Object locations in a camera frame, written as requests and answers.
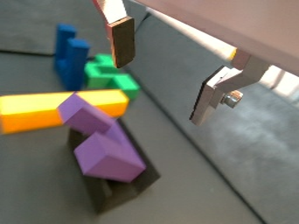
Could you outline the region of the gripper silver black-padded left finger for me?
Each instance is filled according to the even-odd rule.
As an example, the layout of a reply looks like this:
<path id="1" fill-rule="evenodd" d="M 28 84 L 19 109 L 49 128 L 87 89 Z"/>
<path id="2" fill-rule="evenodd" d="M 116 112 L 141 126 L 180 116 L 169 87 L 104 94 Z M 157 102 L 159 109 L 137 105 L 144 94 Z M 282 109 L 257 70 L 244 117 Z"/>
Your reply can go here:
<path id="1" fill-rule="evenodd" d="M 123 0 L 92 0 L 105 20 L 107 38 L 115 67 L 125 66 L 136 56 L 135 19 L 127 15 Z"/>

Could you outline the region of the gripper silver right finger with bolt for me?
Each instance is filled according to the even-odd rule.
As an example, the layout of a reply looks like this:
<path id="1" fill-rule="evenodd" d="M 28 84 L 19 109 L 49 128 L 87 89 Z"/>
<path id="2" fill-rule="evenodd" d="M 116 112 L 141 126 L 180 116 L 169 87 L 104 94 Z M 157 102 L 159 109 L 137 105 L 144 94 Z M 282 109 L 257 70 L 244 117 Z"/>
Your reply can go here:
<path id="1" fill-rule="evenodd" d="M 243 94 L 239 89 L 260 81 L 270 63 L 241 50 L 231 60 L 232 67 L 221 66 L 201 83 L 189 120 L 201 125 L 220 104 L 235 108 Z"/>

